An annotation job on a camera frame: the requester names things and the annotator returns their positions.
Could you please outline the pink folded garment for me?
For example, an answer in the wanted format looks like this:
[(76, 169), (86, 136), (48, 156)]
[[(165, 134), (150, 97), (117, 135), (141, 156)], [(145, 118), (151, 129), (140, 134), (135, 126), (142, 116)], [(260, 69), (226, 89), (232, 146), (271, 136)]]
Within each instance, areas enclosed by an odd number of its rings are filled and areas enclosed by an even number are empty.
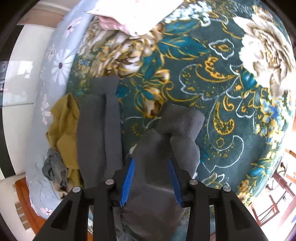
[(177, 9), (180, 0), (97, 1), (87, 14), (97, 16), (104, 30), (119, 30), (130, 36), (142, 36)]

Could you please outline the white wardrobe with black stripe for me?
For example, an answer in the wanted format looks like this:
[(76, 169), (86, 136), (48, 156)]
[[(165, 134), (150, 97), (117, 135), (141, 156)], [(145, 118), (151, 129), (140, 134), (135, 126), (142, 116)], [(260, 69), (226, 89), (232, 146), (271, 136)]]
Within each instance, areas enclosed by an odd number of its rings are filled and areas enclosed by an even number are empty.
[(39, 73), (53, 31), (16, 25), (1, 44), (1, 179), (25, 172)]

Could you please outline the light blue floral quilt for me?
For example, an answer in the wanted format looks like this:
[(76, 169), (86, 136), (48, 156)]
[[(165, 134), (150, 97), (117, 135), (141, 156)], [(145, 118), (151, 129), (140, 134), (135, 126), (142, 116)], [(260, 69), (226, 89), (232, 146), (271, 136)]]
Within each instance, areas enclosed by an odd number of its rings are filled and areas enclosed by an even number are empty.
[(41, 218), (47, 219), (61, 199), (42, 173), (50, 147), (46, 132), (53, 120), (50, 109), (67, 87), (70, 70), (84, 33), (93, 16), (88, 13), (95, 1), (79, 1), (51, 35), (39, 74), (32, 127), (25, 154), (29, 204)]

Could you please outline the mustard yellow knit sweater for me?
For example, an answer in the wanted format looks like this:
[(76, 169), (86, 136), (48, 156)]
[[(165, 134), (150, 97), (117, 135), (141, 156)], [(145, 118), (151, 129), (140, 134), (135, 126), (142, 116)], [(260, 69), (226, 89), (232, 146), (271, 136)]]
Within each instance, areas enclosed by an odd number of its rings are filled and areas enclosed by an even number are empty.
[(81, 186), (76, 145), (80, 112), (74, 96), (70, 93), (62, 96), (51, 108), (51, 114), (53, 121), (46, 133), (48, 142), (61, 155), (67, 169), (66, 178), (75, 186)]

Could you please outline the dark grey sweatpants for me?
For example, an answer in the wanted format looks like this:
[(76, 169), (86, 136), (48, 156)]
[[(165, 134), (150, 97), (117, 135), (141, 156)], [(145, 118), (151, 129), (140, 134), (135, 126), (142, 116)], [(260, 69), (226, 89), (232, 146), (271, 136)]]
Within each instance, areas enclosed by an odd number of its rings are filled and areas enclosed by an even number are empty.
[[(77, 158), (85, 188), (95, 187), (123, 167), (119, 77), (92, 80), (81, 102), (77, 125)], [(145, 132), (131, 157), (135, 172), (125, 207), (114, 210), (119, 240), (169, 240), (184, 209), (176, 202), (169, 160), (194, 175), (200, 162), (195, 140), (204, 115), (194, 108), (168, 104), (155, 128)]]

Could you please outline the teal floral bed blanket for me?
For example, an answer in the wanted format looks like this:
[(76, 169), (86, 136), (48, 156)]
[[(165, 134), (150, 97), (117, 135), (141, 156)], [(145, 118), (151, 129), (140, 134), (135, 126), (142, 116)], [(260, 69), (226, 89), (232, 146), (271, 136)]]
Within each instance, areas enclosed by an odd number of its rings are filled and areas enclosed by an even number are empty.
[[(180, 105), (205, 118), (192, 176), (230, 186), (245, 205), (263, 190), (292, 125), (295, 58), (287, 30), (261, 1), (184, 1), (136, 37), (104, 30), (93, 16), (68, 91), (81, 105), (92, 80), (109, 76), (119, 77), (123, 161), (166, 105)], [(169, 240), (185, 239), (184, 211)]]

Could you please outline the orange wooden bed frame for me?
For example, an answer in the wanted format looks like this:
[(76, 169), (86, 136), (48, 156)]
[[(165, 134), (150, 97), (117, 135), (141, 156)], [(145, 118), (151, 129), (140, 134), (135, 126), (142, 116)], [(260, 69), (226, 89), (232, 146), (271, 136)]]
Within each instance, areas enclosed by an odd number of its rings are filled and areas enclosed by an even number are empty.
[(33, 230), (34, 234), (37, 234), (46, 220), (36, 213), (31, 206), (30, 199), (29, 199), (29, 189), (27, 187), (26, 178), (22, 178), (15, 182), (14, 184), (16, 189), (16, 194), (18, 196), (18, 200), (20, 202), (20, 207), (30, 225), (31, 229)]

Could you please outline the wooden chair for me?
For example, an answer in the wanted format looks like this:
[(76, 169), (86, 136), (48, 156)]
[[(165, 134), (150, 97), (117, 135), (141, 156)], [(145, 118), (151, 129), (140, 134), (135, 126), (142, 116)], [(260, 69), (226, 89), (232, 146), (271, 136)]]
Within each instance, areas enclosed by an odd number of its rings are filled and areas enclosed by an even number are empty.
[(281, 160), (262, 192), (253, 198), (250, 211), (260, 227), (280, 219), (293, 201), (295, 182), (287, 178), (289, 171), (288, 161)]

